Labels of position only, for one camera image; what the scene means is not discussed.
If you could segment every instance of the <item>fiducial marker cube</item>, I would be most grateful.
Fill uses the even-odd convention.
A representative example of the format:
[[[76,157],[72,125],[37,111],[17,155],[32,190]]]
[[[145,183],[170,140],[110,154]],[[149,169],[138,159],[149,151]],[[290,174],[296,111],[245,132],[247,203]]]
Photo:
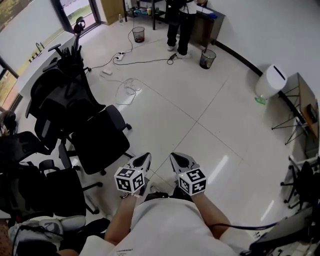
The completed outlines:
[[[178,174],[178,182],[179,187],[190,196],[204,192],[207,186],[207,178],[200,168]]]
[[[144,170],[120,167],[114,175],[116,188],[133,194],[145,185],[145,175]]]

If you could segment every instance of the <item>green object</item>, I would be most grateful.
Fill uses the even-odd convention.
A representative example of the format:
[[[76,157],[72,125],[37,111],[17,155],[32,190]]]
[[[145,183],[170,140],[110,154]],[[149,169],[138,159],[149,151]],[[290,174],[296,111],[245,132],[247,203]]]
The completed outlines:
[[[255,97],[254,98],[256,102],[262,104],[262,105],[266,105],[266,99],[262,98],[262,97]]]

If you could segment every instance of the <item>white shirt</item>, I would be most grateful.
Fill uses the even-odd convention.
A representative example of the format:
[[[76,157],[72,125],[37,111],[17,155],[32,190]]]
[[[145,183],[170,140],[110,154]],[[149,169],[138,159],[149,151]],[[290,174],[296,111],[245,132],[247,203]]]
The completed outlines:
[[[180,12],[185,14],[196,14],[197,13],[197,0],[187,2],[185,6],[180,8]]]
[[[131,232],[117,246],[89,236],[80,256],[236,256],[252,242],[248,233],[233,228],[217,240],[194,203],[160,198],[134,210]]]

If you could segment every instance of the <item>white trash bin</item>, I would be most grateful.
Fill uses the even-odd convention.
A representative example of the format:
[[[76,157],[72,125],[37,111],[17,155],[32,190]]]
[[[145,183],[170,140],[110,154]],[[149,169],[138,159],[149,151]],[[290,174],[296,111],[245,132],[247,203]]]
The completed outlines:
[[[271,65],[256,83],[255,94],[258,97],[268,99],[283,89],[287,80],[287,76],[279,67]]]

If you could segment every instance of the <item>wastebasket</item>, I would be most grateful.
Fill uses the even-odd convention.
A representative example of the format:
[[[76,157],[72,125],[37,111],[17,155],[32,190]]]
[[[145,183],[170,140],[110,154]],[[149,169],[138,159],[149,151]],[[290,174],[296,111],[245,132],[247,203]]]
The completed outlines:
[[[216,58],[216,54],[212,50],[204,49],[201,52],[200,67],[208,70]]]
[[[134,27],[132,33],[136,43],[142,43],[145,40],[145,28],[143,26]]]
[[[278,66],[271,65],[256,83],[255,94],[260,98],[268,99],[283,89],[287,80],[287,76]]]

